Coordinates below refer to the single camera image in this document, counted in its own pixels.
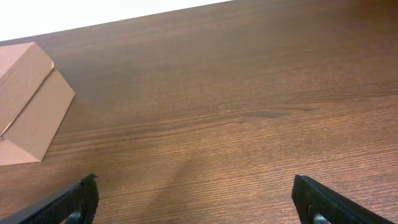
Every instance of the wooden table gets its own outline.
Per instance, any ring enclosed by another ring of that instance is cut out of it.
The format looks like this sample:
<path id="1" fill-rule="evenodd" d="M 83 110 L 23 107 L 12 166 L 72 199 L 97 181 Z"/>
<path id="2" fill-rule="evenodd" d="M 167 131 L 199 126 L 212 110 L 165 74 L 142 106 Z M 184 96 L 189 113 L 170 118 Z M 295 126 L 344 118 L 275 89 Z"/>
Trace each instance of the wooden table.
<path id="1" fill-rule="evenodd" d="M 76 97 L 42 162 L 0 167 L 0 218 L 94 172 L 95 223 L 299 223 L 302 174 L 398 222 L 398 1 L 232 1 L 0 45 L 30 41 Z"/>

